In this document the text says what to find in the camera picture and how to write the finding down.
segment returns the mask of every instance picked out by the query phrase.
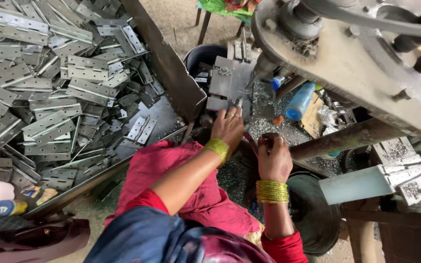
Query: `maroon bag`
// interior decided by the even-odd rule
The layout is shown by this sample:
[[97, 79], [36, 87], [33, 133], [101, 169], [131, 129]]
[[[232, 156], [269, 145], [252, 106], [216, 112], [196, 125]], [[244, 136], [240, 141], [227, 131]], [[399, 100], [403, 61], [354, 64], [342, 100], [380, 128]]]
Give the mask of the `maroon bag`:
[[0, 232], [0, 263], [35, 263], [53, 260], [87, 245], [89, 220], [68, 218], [61, 222], [25, 228], [15, 233]]

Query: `red garment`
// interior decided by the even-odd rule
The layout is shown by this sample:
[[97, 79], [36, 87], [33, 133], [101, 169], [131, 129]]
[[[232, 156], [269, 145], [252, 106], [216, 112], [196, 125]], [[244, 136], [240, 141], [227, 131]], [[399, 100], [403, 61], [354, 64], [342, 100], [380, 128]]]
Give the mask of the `red garment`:
[[[134, 154], [115, 214], [105, 220], [105, 226], [129, 210], [131, 206], [128, 203], [145, 189], [162, 178], [170, 169], [184, 164], [203, 147], [197, 142], [175, 148], [173, 145], [173, 142], [161, 141], [143, 147]], [[219, 187], [216, 174], [217, 169], [204, 180], [190, 200], [178, 211], [178, 215], [239, 236], [259, 231], [258, 222], [246, 209], [230, 201], [227, 193]]]
[[[155, 192], [149, 188], [144, 190], [138, 197], [130, 201], [126, 207], [132, 209], [137, 206], [151, 206], [157, 208], [168, 214], [167, 207], [163, 204], [162, 200]], [[206, 250], [222, 251], [222, 242], [218, 242], [218, 238], [207, 237]], [[275, 238], [270, 240], [263, 233], [261, 237], [262, 248], [266, 251], [272, 259], [277, 263], [307, 263], [308, 260], [303, 254], [303, 244], [298, 231], [295, 234], [285, 238]], [[232, 262], [231, 256], [224, 261]]]

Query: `green cloth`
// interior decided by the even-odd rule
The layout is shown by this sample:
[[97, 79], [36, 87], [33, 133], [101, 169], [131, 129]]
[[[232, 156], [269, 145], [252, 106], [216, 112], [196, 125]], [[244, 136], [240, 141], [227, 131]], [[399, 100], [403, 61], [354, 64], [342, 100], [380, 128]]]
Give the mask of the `green cloth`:
[[227, 7], [225, 0], [198, 0], [197, 7], [214, 14], [231, 15], [240, 19], [246, 24], [251, 25], [251, 16], [253, 15], [253, 12], [248, 12], [246, 6], [244, 6], [242, 9], [238, 9], [237, 11], [228, 13], [225, 10]]

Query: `woman's right hand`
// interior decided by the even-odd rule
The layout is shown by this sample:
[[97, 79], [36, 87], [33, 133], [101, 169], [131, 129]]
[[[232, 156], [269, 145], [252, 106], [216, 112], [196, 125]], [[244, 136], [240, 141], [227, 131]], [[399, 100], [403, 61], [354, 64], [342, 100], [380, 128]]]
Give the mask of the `woman's right hand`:
[[[272, 140], [274, 146], [268, 152], [266, 140]], [[258, 164], [261, 180], [271, 180], [286, 183], [293, 168], [289, 147], [278, 133], [271, 137], [260, 137], [258, 140]]]

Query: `woman's left hand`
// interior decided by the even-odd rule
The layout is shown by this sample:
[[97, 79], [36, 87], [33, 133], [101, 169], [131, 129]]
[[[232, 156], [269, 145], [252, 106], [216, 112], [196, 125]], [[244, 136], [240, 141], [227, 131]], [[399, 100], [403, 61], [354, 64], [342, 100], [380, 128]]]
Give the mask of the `woman's left hand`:
[[230, 147], [232, 153], [243, 137], [244, 125], [241, 117], [241, 107], [231, 107], [230, 110], [220, 110], [212, 127], [211, 139], [221, 139]]

